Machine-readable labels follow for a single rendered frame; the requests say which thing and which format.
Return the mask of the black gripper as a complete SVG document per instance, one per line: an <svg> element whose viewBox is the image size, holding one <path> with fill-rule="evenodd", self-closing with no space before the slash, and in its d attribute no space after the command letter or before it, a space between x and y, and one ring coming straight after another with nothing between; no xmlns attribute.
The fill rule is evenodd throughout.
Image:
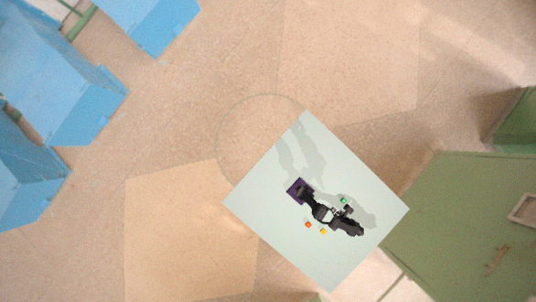
<svg viewBox="0 0 536 302"><path fill-rule="evenodd" d="M347 218L347 215L350 214L353 209L348 205L346 204L343 209L345 210L345 212L343 212L342 210L340 211L337 211L337 213L335 213L335 216L337 216L338 218L340 218L341 220L343 220L344 218ZM328 224L328 226L331 228L331 230L333 232L335 232L338 228L333 228L330 224Z"/></svg>

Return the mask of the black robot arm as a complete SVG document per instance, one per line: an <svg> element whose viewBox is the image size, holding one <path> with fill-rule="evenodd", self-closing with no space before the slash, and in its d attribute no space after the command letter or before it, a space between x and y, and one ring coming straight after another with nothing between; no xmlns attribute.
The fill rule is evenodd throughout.
<svg viewBox="0 0 536 302"><path fill-rule="evenodd" d="M303 202L307 203L309 207L312 209L311 214L314 216L314 218L320 222L321 224L330 224L333 228L338 228L344 230L347 235L350 235L351 237L355 237L356 234L358 236L364 235L364 229L359 226L359 223L354 221L353 219L344 218L341 220L337 216L334 215L333 211L328 208L324 204L317 203L313 197L311 190L308 187L303 186L300 184L296 189L295 192L297 193L296 196ZM325 215L327 214L328 210L331 210L333 214L333 219L331 222L324 222L322 221Z"/></svg>

